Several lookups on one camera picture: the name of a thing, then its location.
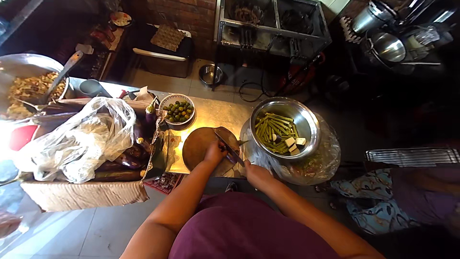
shoe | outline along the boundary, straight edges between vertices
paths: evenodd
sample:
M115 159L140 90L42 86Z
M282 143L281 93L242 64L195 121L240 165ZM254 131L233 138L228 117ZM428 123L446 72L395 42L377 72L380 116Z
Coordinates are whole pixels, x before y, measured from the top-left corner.
M229 185L227 186L227 189L225 189L225 192L237 192L237 191L238 191L238 187L236 186L235 182L229 183Z

wire rack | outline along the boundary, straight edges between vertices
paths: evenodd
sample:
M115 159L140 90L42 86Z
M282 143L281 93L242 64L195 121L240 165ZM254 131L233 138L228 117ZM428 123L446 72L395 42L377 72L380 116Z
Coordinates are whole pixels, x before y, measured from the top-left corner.
M449 147L414 147L399 149L375 149L366 151L366 159L399 166L436 166L436 164L460 163L457 149Z

hand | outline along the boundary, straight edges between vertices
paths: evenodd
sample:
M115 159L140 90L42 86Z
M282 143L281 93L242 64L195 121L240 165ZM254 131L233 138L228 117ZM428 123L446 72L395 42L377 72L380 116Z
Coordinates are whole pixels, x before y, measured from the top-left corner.
M227 155L227 150L221 151L222 147L225 147L225 144L220 141L213 141L207 147L206 156L204 157L204 161L212 163L214 166L217 166L222 158Z
M270 171L262 166L252 165L249 160L244 161L244 169L246 170L247 180L258 190L263 191L272 182L276 182Z

brick wall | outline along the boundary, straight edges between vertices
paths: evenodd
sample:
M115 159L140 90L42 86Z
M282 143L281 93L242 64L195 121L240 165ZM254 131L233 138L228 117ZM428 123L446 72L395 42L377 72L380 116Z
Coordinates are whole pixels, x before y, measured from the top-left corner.
M187 30L195 43L195 56L212 59L216 0L135 0L137 15L153 24Z

tiled floor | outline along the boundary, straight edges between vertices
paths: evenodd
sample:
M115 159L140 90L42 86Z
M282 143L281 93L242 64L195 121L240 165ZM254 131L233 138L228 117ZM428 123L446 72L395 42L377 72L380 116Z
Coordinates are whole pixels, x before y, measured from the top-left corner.
M129 82L136 87L148 86L150 89L170 93L181 93L201 98L209 98L255 106L258 102L244 102L238 88L229 85L218 86L215 91L206 88L198 78L199 68L210 61L198 59L193 64L192 73L187 78L166 77L151 74L142 69L137 69ZM240 78L228 78L227 82L241 80ZM261 91L254 88L244 88L243 97L254 99ZM341 141L350 140L349 146L355 147L373 140L372 135L360 135L362 124L347 121L350 116L343 117L344 112L330 112L321 104L312 104L312 110L322 114L331 122L339 137L348 132L355 132L356 138L345 138ZM343 156L349 160L355 148L343 148ZM362 156L362 151L356 151L355 157ZM227 178L212 178L208 182L205 193L213 194L223 192L225 187L233 181ZM256 191L245 180L235 180L241 191L254 193L272 207L273 203L261 192ZM327 195L316 193L313 187L300 187L289 185L294 191L312 202L317 208L338 219L345 225L353 227L344 214L332 210L328 205ZM4 259L115 259L124 251L136 229L164 199L165 195L147 188L150 199L144 203L130 204L105 208L92 208L72 212L43 213L37 221L37 225L15 240L6 250L0 253Z
M192 72L187 78L167 77L149 73L143 69L137 69L133 73L133 78L129 82L135 87L148 86L149 89L190 95L206 99L221 100L237 104L254 106L257 102L245 102L238 94L238 87L230 85L219 85L214 91L206 87L198 77L198 70L203 65L212 63L209 60L197 59L192 65ZM247 100L253 100L259 96L262 91L259 89L244 88L243 97Z

